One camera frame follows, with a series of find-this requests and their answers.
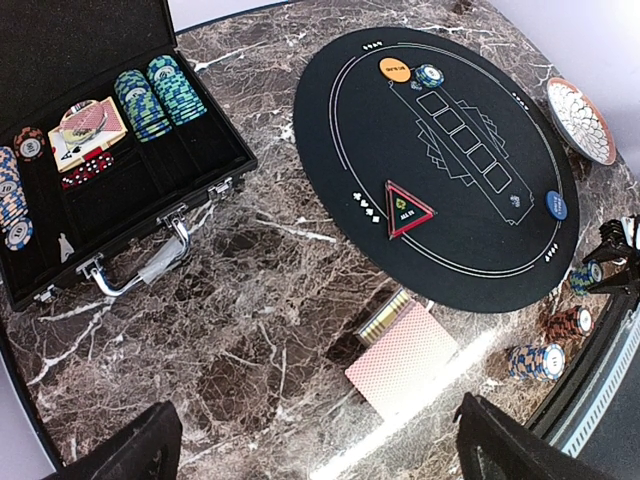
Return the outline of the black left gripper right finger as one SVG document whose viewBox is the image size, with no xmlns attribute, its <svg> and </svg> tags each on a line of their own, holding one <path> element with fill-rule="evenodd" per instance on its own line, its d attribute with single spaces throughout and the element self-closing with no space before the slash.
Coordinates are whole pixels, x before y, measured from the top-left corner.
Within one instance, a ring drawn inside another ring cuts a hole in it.
<svg viewBox="0 0 640 480">
<path fill-rule="evenodd" d="M 482 396 L 464 394 L 454 421 L 465 479 L 593 479 L 595 470 L 524 428 Z"/>
</svg>

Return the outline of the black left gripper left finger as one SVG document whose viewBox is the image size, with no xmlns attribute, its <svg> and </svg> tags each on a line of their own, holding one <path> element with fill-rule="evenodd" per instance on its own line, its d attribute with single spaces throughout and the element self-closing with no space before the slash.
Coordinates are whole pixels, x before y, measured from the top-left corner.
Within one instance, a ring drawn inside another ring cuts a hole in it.
<svg viewBox="0 0 640 480">
<path fill-rule="evenodd" d="M 172 402 L 147 408 L 90 454 L 59 472 L 61 479 L 175 479 L 182 423 Z"/>
</svg>

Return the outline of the green blue chip stack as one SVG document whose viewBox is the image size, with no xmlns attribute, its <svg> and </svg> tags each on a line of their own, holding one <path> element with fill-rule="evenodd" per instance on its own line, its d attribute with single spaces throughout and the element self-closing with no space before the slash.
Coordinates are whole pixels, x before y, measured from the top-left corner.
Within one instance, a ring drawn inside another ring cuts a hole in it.
<svg viewBox="0 0 640 480">
<path fill-rule="evenodd" d="M 596 260 L 590 260 L 570 272 L 569 284 L 575 295 L 586 296 L 588 288 L 598 284 L 603 278 L 604 273 L 601 264 Z"/>
</svg>

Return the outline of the brown white chip stack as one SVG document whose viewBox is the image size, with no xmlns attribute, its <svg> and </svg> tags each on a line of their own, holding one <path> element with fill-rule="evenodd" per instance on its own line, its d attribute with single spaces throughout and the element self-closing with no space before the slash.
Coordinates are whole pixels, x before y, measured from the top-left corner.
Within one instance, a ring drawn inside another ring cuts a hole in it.
<svg viewBox="0 0 640 480">
<path fill-rule="evenodd" d="M 588 337 L 594 327 L 590 311 L 581 305 L 558 312 L 545 323 L 546 337 L 550 341 Z"/>
</svg>

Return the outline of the blue white chip stack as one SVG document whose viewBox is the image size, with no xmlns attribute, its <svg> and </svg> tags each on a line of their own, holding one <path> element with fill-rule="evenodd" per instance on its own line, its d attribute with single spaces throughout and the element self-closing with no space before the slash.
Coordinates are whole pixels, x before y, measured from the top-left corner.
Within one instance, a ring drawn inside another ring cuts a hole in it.
<svg viewBox="0 0 640 480">
<path fill-rule="evenodd" d="M 565 363 L 565 352 L 559 344 L 520 345 L 509 352 L 508 373 L 521 380 L 555 381 L 563 374 Z"/>
</svg>

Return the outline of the green chips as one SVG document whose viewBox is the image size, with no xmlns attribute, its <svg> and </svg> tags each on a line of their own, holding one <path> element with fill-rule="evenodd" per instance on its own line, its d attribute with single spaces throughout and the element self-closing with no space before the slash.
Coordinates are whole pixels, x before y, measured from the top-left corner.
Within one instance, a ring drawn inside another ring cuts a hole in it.
<svg viewBox="0 0 640 480">
<path fill-rule="evenodd" d="M 444 83 L 444 73 L 432 64 L 422 64 L 415 71 L 416 81 L 428 88 L 437 88 Z"/>
</svg>

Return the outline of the blue small blind button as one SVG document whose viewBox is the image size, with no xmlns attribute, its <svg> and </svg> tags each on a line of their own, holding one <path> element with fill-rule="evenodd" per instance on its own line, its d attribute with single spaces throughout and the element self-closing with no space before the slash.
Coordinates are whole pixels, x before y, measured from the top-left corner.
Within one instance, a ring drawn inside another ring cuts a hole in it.
<svg viewBox="0 0 640 480">
<path fill-rule="evenodd" d="M 545 206 L 550 216 L 556 221 L 565 221 L 568 217 L 568 207 L 563 196 L 554 190 L 545 194 Z"/>
</svg>

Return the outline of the floral patterned ceramic plate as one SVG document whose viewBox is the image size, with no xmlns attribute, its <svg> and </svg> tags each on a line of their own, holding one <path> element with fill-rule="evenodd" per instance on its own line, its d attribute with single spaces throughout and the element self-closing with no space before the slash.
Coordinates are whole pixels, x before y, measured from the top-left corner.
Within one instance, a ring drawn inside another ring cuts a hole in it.
<svg viewBox="0 0 640 480">
<path fill-rule="evenodd" d="M 604 117 L 575 85 L 559 77 L 547 81 L 552 120 L 565 141 L 583 157 L 604 166 L 615 163 L 617 150 Z"/>
</svg>

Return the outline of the round black poker mat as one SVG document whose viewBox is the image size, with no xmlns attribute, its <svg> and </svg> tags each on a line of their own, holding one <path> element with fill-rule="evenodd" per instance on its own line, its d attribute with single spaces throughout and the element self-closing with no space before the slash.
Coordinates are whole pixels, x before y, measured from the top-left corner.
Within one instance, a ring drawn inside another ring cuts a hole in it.
<svg viewBox="0 0 640 480">
<path fill-rule="evenodd" d="M 394 83 L 382 58 L 405 62 Z M 437 88 L 415 69 L 444 73 Z M 552 125 L 503 71 L 437 35 L 394 27 L 341 36 L 309 61 L 294 102 L 296 144 L 345 235 L 402 285 L 448 307 L 501 313 L 561 283 L 579 234 L 570 163 Z M 390 240 L 385 182 L 437 211 Z M 565 221 L 547 211 L 559 192 Z"/>
</svg>

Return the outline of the small metal case key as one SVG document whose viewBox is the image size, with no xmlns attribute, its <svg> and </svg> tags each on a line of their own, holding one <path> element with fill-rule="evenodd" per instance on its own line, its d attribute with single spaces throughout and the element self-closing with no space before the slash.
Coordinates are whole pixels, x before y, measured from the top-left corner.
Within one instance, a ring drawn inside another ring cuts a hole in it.
<svg viewBox="0 0 640 480">
<path fill-rule="evenodd" d="M 60 262 L 64 264 L 75 253 L 75 249 L 64 232 L 59 234 L 58 243 L 60 249 Z"/>
</svg>

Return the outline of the red triangular all-in marker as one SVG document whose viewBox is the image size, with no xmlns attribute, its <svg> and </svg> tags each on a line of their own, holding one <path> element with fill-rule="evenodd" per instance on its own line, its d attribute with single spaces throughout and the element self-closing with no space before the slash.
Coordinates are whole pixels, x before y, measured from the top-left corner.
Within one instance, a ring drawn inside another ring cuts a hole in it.
<svg viewBox="0 0 640 480">
<path fill-rule="evenodd" d="M 385 182 L 388 238 L 394 240 L 437 215 L 437 211 L 392 180 Z"/>
</svg>

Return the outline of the orange big blind button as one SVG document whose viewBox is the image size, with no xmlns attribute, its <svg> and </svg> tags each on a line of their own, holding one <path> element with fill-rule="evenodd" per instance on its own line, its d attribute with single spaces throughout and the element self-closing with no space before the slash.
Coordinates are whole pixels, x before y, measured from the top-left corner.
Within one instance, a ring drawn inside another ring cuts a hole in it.
<svg viewBox="0 0 640 480">
<path fill-rule="evenodd" d="M 400 59 L 394 57 L 382 58 L 378 63 L 381 74 L 394 83 L 406 83 L 411 80 L 410 67 Z"/>
</svg>

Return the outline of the red dice set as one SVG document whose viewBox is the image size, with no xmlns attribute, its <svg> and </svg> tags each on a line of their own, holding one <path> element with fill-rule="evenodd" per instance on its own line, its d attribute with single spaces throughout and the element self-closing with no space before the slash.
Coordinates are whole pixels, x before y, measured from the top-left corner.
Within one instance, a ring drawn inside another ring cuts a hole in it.
<svg viewBox="0 0 640 480">
<path fill-rule="evenodd" d="M 83 164 L 66 173 L 61 178 L 61 186 L 64 190 L 80 186 L 89 180 L 95 178 L 99 174 L 109 169 L 114 164 L 113 155 L 109 152 L 103 152 L 85 161 Z"/>
</svg>

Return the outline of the brown chip in case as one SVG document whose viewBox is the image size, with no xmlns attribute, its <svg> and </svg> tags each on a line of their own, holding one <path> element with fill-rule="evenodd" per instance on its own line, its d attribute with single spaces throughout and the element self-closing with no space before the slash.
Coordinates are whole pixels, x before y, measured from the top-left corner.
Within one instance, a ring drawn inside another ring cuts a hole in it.
<svg viewBox="0 0 640 480">
<path fill-rule="evenodd" d="M 46 141 L 43 132 L 31 126 L 26 126 L 14 136 L 14 151 L 25 162 L 33 161 L 43 155 Z"/>
</svg>

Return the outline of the green chip row right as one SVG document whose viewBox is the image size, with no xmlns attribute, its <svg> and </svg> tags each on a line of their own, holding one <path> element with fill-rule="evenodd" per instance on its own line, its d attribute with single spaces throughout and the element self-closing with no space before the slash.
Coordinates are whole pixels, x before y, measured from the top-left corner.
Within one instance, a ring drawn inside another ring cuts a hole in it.
<svg viewBox="0 0 640 480">
<path fill-rule="evenodd" d="M 196 90 L 170 55 L 151 60 L 147 67 L 147 78 L 176 126 L 191 122 L 207 112 Z"/>
</svg>

